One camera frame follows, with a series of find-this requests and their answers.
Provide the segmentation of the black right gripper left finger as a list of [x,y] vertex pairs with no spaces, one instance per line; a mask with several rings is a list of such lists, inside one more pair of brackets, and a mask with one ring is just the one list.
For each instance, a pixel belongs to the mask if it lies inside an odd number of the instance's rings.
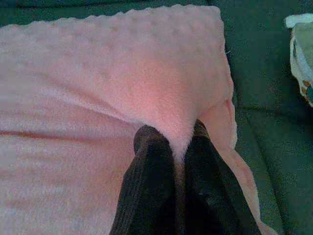
[[144,125],[134,136],[134,159],[123,176],[111,235],[181,235],[174,157],[168,140]]

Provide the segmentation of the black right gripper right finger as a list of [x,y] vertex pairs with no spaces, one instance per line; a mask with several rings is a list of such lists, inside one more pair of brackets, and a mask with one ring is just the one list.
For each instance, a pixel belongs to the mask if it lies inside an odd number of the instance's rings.
[[254,235],[256,221],[234,173],[197,120],[185,154],[188,235]]

